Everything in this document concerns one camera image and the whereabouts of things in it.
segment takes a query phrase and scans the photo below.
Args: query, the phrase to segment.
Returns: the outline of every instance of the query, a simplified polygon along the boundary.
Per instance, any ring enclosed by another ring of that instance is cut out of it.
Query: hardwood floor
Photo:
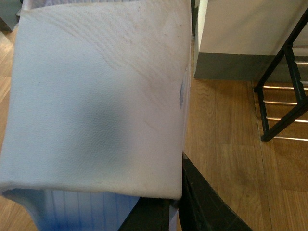
[[[0,147],[15,34],[0,33]],[[260,142],[262,125],[251,82],[192,78],[191,85],[187,156],[253,230],[308,230],[308,142]],[[293,100],[278,96],[280,100]],[[282,106],[269,107],[275,116],[283,115],[284,110]],[[308,138],[308,129],[296,125],[285,135]],[[36,228],[21,206],[0,197],[0,231],[10,230]]]

